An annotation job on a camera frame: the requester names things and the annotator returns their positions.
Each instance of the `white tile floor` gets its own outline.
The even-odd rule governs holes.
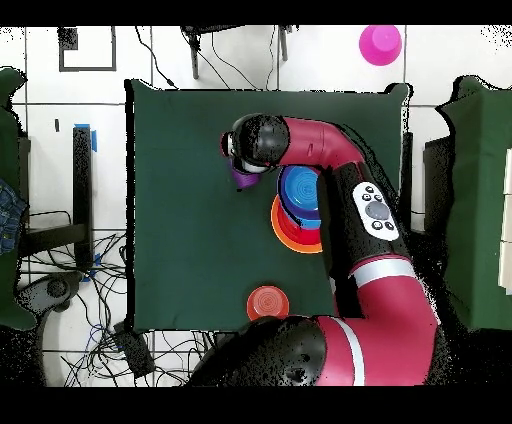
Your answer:
[[[434,106],[448,101],[456,77],[477,74],[500,88],[512,85],[512,45],[507,30],[498,32],[484,26],[397,26],[403,38],[403,50],[391,65],[375,67],[364,61],[358,40],[364,26],[301,26],[287,36],[289,60],[280,61],[281,90],[352,90],[382,91],[390,83],[408,82],[414,88],[409,112],[409,129],[414,133],[413,223],[422,228],[425,211],[422,151],[424,143],[448,135],[448,126]],[[199,80],[192,78],[190,49],[178,27],[139,27],[143,42],[152,46],[159,69],[178,87],[189,89],[224,88],[212,68],[199,58]],[[139,78],[158,88],[168,88],[155,67],[149,51],[137,38],[133,27],[115,27],[116,72],[59,72],[56,28],[0,28],[0,66],[12,66],[27,74],[28,83],[13,97],[13,108],[22,127],[32,139],[31,213],[67,210],[72,213],[71,139],[74,124],[90,124],[97,131],[98,151],[93,155],[95,238],[121,234],[126,229],[125,196],[125,121],[123,102],[125,78]],[[258,88],[277,88],[277,31],[272,43],[272,26],[245,26],[214,35],[215,51],[225,61],[238,67]],[[79,47],[66,51],[66,66],[110,66],[111,31],[109,27],[78,27]],[[231,88],[251,88],[233,68],[221,62],[212,49],[212,36],[203,36],[201,53],[211,62]],[[59,132],[55,129],[59,120]],[[33,227],[65,224],[65,215],[35,217]],[[100,244],[96,253],[101,253]],[[56,257],[66,260],[65,256]],[[104,262],[122,265],[117,253]],[[23,269],[28,271],[28,263]],[[47,266],[34,262],[32,272],[44,272]],[[38,278],[41,274],[32,274]],[[24,274],[22,284],[28,282]],[[101,282],[105,275],[98,274]],[[116,281],[119,293],[126,290],[124,280]],[[81,283],[79,294],[88,305],[89,318],[97,322],[97,293],[91,283]],[[113,321],[125,317],[126,296],[109,295]],[[51,314],[44,335],[44,362],[48,382],[62,386],[69,367],[61,359],[78,361],[90,334],[84,306],[75,298],[62,314]],[[192,342],[183,343],[167,353],[169,344],[177,345],[191,338],[188,332],[150,334],[149,346],[156,363],[166,370],[187,368]],[[190,366],[198,361],[190,354]],[[112,360],[117,372],[127,367]],[[186,378],[186,372],[179,375]],[[117,379],[120,386],[134,386],[133,377]],[[176,385],[168,375],[148,376],[154,386]],[[112,380],[95,378],[88,384],[113,385]],[[138,379],[138,387],[146,386]]]

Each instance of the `blue object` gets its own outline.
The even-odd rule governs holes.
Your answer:
[[[91,132],[91,149],[94,152],[98,151],[98,143],[96,141],[96,130]]]
[[[101,253],[96,253],[94,255],[94,265],[96,265],[96,266],[101,265]],[[97,271],[95,269],[89,270],[89,272],[88,272],[88,274],[91,277],[94,277],[96,275],[96,273],[97,273]],[[89,281],[91,281],[91,279],[89,277],[84,277],[82,280],[82,283],[88,283]]]
[[[316,182],[318,174],[306,166],[287,166],[278,178],[278,193],[283,209],[294,216],[301,227],[320,227]]]
[[[26,207],[27,203],[21,200],[4,180],[0,179],[0,255],[14,249],[21,215]]]

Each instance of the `black frame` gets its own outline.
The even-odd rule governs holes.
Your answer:
[[[30,140],[20,138],[20,192],[28,202]],[[29,222],[28,208],[24,222]],[[73,129],[73,224],[28,229],[20,238],[19,256],[26,257],[56,247],[74,244],[76,267],[85,272],[94,263],[92,235],[92,173],[90,128]]]

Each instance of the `green tablecloth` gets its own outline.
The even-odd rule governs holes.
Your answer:
[[[18,123],[12,112],[10,96],[23,86],[24,77],[13,68],[0,68],[0,178],[19,194]],[[18,330],[35,326],[32,313],[14,299],[19,279],[18,249],[0,255],[0,325]]]
[[[486,88],[475,77],[464,77],[452,100],[440,107],[455,143],[446,284],[467,327],[512,330],[512,296],[498,286],[512,91]]]
[[[246,302],[270,283],[292,314],[332,314],[321,254],[276,238],[270,208],[278,172],[237,192],[219,140],[262,112],[355,129],[399,185],[406,84],[386,94],[162,91],[132,81],[135,102],[135,328],[236,330]]]

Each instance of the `chair leg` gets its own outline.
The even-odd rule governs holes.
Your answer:
[[[288,60],[288,49],[286,47],[286,27],[279,26],[279,38],[281,39],[281,51],[283,52],[283,60]]]
[[[192,58],[192,76],[194,79],[199,78],[199,70],[198,70],[198,64],[197,64],[197,51],[199,50],[199,40],[195,35],[192,35],[189,37],[189,44],[190,44],[190,55]]]

